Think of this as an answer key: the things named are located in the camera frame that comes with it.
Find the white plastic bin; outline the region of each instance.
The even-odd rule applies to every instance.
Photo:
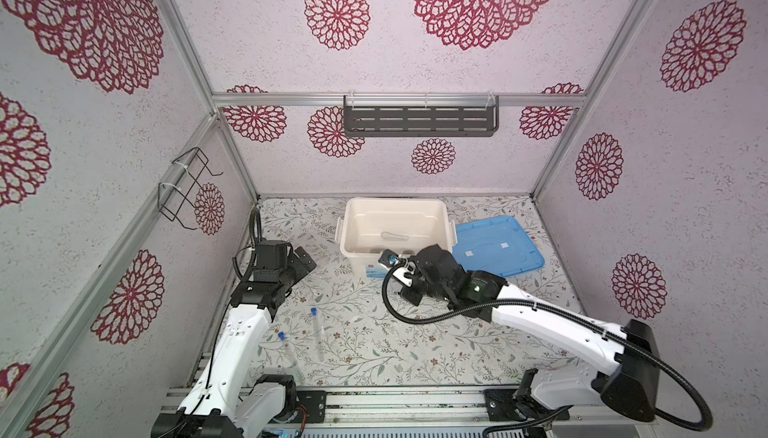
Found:
[[[379,255],[386,248],[416,254],[430,244],[452,251],[456,225],[440,200],[352,198],[336,225],[336,242],[356,277],[384,278]]]

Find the blue lid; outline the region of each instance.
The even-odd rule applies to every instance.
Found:
[[[511,216],[459,224],[456,237],[453,257],[467,271],[482,270],[506,278],[544,266],[544,257],[531,237]]]

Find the black wire hook rack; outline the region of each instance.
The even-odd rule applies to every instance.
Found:
[[[195,160],[199,161],[203,166],[200,167],[200,170],[197,172],[197,174],[193,174],[190,172],[190,167],[192,164],[195,163]],[[200,184],[198,181],[200,178],[200,175],[203,174],[203,171],[208,172],[211,176],[221,176],[224,174],[224,172],[221,173],[213,173],[210,168],[208,168],[208,162],[209,159],[205,152],[203,152],[202,149],[199,147],[190,148],[186,152],[182,153],[181,155],[177,156],[173,161],[171,161],[171,164],[178,164],[182,168],[184,168],[184,173],[179,176],[178,180],[176,180],[175,183],[168,183],[168,182],[161,182],[158,183],[158,211],[162,213],[163,216],[168,218],[171,222],[179,222],[179,224],[186,228],[187,230],[197,230],[197,228],[188,227],[184,222],[181,221],[181,218],[179,217],[179,212],[181,211],[181,207],[184,206],[184,203],[189,203],[192,208],[196,208],[194,203],[189,200],[189,194],[192,193],[192,190],[194,190],[195,185],[197,185],[198,188],[202,188],[203,185]],[[179,188],[179,183],[181,182],[181,179],[188,175],[192,178],[192,183],[190,183],[189,188],[187,191],[184,191],[183,189]],[[162,199],[163,193],[170,187],[170,193],[168,196],[166,196],[165,200]],[[172,210],[166,206],[168,202],[172,199],[172,197],[178,194],[181,196],[181,203],[179,203],[178,207],[176,207],[176,210]]]

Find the patterned wall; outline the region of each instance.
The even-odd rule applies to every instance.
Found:
[[[583,91],[630,2],[177,1],[222,92],[546,93]],[[503,108],[494,138],[437,140],[347,138],[333,107],[225,113],[262,193],[440,194],[531,191],[570,111]]]
[[[660,0],[541,201],[586,311],[651,324],[715,436],[764,434],[766,2]]]
[[[206,114],[164,27],[152,0],[2,0],[0,403]],[[184,381],[220,277],[195,280],[210,265],[193,270],[182,253],[205,241],[228,257],[246,213],[228,157],[212,154],[226,173],[192,196],[197,216],[187,210],[201,231],[183,243],[153,234],[30,436],[103,436],[123,405],[114,396],[156,411],[150,398]],[[100,428],[68,431],[77,423]],[[125,426],[146,435],[143,421]]]

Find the floral tablecloth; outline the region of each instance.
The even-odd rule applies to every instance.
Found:
[[[352,275],[333,241],[348,198],[274,198],[262,204],[264,237],[302,246],[317,262],[280,307],[250,368],[288,373],[304,386],[517,384],[526,369],[558,368],[568,352],[514,328],[456,317],[414,327],[392,318],[381,300],[381,280]],[[581,305],[543,230],[530,198],[441,198],[456,224],[500,215],[515,217],[542,252],[546,265],[514,277],[517,286],[581,313]],[[425,298],[415,308],[396,295],[402,313],[423,317],[446,311]],[[318,318],[311,309],[317,308]]]

